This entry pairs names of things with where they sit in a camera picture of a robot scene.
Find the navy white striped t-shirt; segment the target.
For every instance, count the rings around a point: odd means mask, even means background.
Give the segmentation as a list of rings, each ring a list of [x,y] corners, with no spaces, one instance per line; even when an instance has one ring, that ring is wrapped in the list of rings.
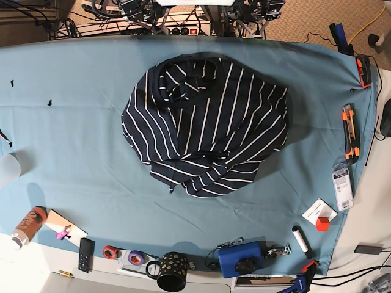
[[[193,197],[227,195],[255,179],[288,134],[288,89],[229,57],[165,60],[136,83],[123,134],[155,179]]]

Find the blue box black knob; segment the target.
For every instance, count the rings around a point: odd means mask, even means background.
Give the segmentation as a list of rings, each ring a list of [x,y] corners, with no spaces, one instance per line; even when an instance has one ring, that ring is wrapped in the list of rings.
[[[217,256],[224,278],[252,274],[261,269],[264,256],[259,242],[237,244],[217,251]]]

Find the black mug gold dots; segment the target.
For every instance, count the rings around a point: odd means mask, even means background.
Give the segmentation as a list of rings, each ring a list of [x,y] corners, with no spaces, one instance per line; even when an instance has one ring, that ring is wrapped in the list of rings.
[[[186,286],[188,259],[182,253],[168,252],[159,260],[148,262],[145,271],[149,278],[156,280],[160,289],[180,292]]]

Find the metal carabiner keyring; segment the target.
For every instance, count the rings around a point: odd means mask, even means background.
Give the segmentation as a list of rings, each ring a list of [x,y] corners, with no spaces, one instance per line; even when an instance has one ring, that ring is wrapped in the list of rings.
[[[273,245],[267,248],[265,258],[266,259],[276,259],[281,256],[286,256],[291,254],[291,247],[289,244],[286,245]]]

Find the red tape roll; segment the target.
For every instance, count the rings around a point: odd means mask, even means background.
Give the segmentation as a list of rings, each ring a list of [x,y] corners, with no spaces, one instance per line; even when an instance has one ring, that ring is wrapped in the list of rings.
[[[106,259],[117,259],[119,257],[119,249],[111,245],[106,245],[103,247],[102,254]]]

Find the white card packet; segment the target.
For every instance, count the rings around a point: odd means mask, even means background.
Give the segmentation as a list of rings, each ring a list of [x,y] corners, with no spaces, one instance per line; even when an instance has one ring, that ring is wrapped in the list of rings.
[[[302,214],[302,217],[309,221],[312,225],[316,226],[318,218],[327,218],[328,223],[333,220],[338,213],[331,208],[324,200],[318,198],[305,213]]]

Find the light blue table cloth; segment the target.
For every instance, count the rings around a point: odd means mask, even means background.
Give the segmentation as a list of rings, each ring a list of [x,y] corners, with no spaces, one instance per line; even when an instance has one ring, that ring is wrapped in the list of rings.
[[[210,52],[287,86],[289,133],[283,150],[260,164],[255,181],[222,197],[169,192],[129,146],[121,114],[152,66]],[[51,208],[87,232],[95,254],[116,245],[161,256],[193,255],[198,269],[216,245],[243,237],[290,244],[265,269],[295,273],[304,264],[291,232],[303,228],[326,273],[347,214],[321,233],[302,214],[319,198],[336,207],[332,168],[343,158],[342,108],[354,106],[358,185],[376,121],[376,92],[361,89],[353,57],[311,44],[213,37],[108,37],[1,49],[1,154],[22,175],[1,189],[1,232],[10,234],[34,206]]]

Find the red small cube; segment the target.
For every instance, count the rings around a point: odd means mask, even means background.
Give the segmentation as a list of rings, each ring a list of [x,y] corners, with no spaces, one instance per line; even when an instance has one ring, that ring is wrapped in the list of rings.
[[[315,227],[318,231],[327,231],[329,229],[330,221],[328,217],[318,217]]]

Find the orange black utility knife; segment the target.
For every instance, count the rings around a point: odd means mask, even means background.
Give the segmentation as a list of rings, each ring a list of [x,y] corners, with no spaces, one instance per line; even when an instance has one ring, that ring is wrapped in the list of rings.
[[[354,126],[354,111],[351,104],[345,104],[342,112],[345,137],[345,159],[349,165],[358,161],[360,156],[360,140]]]

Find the black remote control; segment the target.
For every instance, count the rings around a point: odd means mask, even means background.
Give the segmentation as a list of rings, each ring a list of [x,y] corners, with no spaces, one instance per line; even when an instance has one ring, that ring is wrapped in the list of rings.
[[[81,238],[79,245],[78,269],[82,272],[89,273],[92,268],[95,242],[88,238]]]

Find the tan cardboard sheet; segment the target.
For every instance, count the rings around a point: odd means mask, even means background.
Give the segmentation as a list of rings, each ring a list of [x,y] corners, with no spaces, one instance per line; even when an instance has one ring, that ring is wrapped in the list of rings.
[[[68,240],[77,247],[80,246],[81,239],[86,238],[88,235],[84,230],[53,209],[50,210],[45,225],[55,232],[57,240]]]

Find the blue black bar clamp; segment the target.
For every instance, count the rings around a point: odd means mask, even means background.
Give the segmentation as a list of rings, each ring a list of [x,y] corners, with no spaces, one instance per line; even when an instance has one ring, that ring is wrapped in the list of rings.
[[[353,50],[353,46],[352,44],[348,44],[342,23],[331,23],[329,25],[329,30],[331,32],[335,44],[337,45],[338,52],[347,56],[354,56],[355,53]]]

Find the translucent white plastic cup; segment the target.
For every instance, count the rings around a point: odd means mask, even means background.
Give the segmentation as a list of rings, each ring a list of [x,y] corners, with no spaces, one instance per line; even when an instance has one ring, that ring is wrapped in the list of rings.
[[[0,189],[17,179],[21,175],[21,167],[17,158],[12,154],[6,154],[1,158],[0,164]]]

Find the black computer mouse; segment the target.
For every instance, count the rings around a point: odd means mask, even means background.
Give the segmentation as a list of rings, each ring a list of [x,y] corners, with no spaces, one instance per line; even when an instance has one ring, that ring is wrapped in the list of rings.
[[[384,105],[379,130],[384,137],[391,137],[391,99]]]

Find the black power adapter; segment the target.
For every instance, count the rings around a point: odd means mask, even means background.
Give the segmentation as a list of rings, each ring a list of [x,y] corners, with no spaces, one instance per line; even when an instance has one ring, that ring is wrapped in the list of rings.
[[[354,249],[356,254],[379,255],[383,251],[381,244],[359,243]]]

